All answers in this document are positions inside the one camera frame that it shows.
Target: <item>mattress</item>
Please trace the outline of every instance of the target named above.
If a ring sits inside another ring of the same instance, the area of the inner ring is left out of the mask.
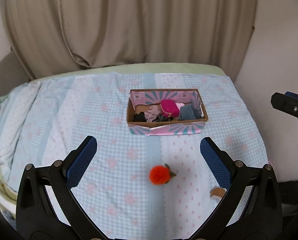
[[[223,72],[208,66],[215,73],[166,73],[170,66],[186,71],[199,67],[155,64],[159,70],[152,73],[151,64],[132,65],[136,74],[117,73],[120,66],[109,67],[115,72],[71,73],[13,90],[0,113],[5,125],[13,127],[8,130],[14,131],[10,138],[3,135],[7,128],[1,127],[0,141],[17,141],[7,143],[14,145],[8,149],[1,143],[0,162],[6,159],[1,171],[8,186],[18,190],[27,163],[49,166],[92,135],[98,141],[97,154],[72,192],[94,223],[109,238],[188,238],[218,204],[209,195],[218,184],[200,154],[202,138],[210,136],[232,159],[248,166],[262,167],[268,160],[252,117]],[[199,90],[209,116],[201,133],[132,135],[125,121],[129,90],[177,87]],[[19,117],[14,120],[11,114]],[[177,176],[164,186],[151,185],[149,170],[164,163]],[[239,218],[248,190],[230,223]],[[68,223],[52,190],[47,191],[58,218]]]
[[[60,78],[69,76],[79,76],[87,74],[102,74],[117,72],[121,74],[143,74],[143,73],[188,73],[188,74],[215,74],[225,76],[222,69],[216,66],[204,65],[204,64],[190,64],[190,63],[143,63],[143,64],[132,64],[132,65],[120,65],[120,66],[109,66],[103,68],[93,68],[88,70],[74,71],[70,73],[64,73],[54,75],[51,77],[41,78],[32,81],[36,83],[50,78]],[[0,181],[4,182],[4,178],[0,167]]]

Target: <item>pink pouch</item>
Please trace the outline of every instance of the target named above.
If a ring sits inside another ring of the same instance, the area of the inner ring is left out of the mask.
[[[164,117],[177,118],[180,114],[176,103],[171,99],[164,99],[160,103],[161,111]]]

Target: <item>curtain fold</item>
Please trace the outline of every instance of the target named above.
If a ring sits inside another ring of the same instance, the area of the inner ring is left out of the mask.
[[[216,65],[234,81],[256,0],[1,0],[10,43],[31,78],[157,62]]]

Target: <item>green bed sheet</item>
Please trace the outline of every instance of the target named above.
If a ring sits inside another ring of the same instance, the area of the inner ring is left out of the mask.
[[[50,78],[78,76],[78,75],[86,75],[86,74],[101,74],[101,73],[109,73],[109,72],[118,72],[121,74],[186,73],[186,74],[215,74],[219,76],[226,75],[222,69],[211,65],[191,64],[191,63],[142,63],[142,64],[120,65],[120,66],[110,66],[110,67],[80,70],[80,71],[50,76],[46,78],[40,78],[32,81],[32,83],[36,83],[37,81],[47,80]],[[1,169],[0,169],[0,180],[4,182]]]

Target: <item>light blue blanket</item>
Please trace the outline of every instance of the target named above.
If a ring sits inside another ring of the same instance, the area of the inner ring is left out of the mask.
[[[8,185],[18,190],[27,163],[49,166],[94,136],[97,154],[72,191],[109,238],[187,238],[199,228],[217,205],[209,196],[217,182],[199,151],[206,136],[234,160],[255,167],[268,161],[258,129],[228,77],[108,73],[51,79],[39,86],[21,126]],[[197,88],[209,121],[191,136],[132,135],[126,123],[128,95],[143,88]],[[165,186],[151,185],[149,170],[164,162],[178,176]]]

